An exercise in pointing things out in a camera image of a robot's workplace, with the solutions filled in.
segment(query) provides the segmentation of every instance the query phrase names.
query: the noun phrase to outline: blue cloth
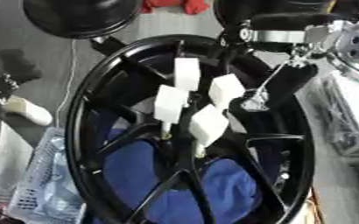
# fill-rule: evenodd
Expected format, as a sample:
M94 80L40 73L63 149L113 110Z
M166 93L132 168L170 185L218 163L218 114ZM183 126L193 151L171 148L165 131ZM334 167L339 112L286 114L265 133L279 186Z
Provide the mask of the blue cloth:
M131 208L136 208L158 183L153 154L149 143L137 141L111 154L106 160L104 177ZM212 164L201 182L216 223L237 221L260 201L254 180L232 160L222 159ZM189 190L163 193L151 204L146 217L159 224L203 223L200 209Z

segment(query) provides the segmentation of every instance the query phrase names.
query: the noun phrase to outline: gray floor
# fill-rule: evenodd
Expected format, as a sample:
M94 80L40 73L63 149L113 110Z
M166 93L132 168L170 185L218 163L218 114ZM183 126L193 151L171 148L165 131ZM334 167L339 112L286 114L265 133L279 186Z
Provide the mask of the gray floor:
M188 33L214 37L221 27L217 24L213 12L208 10L198 16L188 16L178 8L156 10L143 15L131 26L115 36L124 42L168 33ZM24 17L20 0L0 0L0 49L22 49L26 57L34 61L43 72L40 80L22 86L17 95L23 96L54 114L65 94L70 74L71 41L55 38L33 27ZM78 40L77 69L71 92L77 88L83 77L94 67L102 56L93 51L87 41ZM262 54L271 63L280 60L271 54ZM321 208L329 224L359 224L359 186L353 169L344 164L322 138L320 122L312 108L303 101L312 124L317 165L314 184L320 193ZM61 115L64 122L66 112ZM8 122L32 145L41 138L45 128L12 116Z

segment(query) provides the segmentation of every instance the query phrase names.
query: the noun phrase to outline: shoe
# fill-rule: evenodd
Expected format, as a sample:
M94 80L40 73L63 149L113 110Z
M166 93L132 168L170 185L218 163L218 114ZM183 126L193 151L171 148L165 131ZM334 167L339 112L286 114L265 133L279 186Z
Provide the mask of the shoe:
M4 105L8 113L19 114L40 126L47 126L53 121L53 117L45 108L41 108L24 98L13 95Z

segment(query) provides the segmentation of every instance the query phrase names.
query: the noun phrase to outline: red object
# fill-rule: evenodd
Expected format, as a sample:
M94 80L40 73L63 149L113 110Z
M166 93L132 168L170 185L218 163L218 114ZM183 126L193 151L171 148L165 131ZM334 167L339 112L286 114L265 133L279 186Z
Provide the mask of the red object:
M186 14L197 14L209 8L204 0L144 0L143 13L151 13L152 8L169 5L183 5Z

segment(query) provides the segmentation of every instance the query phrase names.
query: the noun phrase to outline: white cube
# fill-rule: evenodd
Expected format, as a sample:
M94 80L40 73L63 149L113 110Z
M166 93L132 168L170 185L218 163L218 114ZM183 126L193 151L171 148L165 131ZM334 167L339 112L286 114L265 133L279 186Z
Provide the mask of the white cube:
M199 59L175 59L174 82L175 87L186 91L197 91L201 78Z
M161 85L155 99L155 119L165 123L178 123L187 97L187 91Z
M214 78L208 92L220 111L227 109L232 100L243 96L244 93L245 88L233 73Z
M209 104L192 116L189 131L199 144L208 147L223 135L228 126L229 119Z

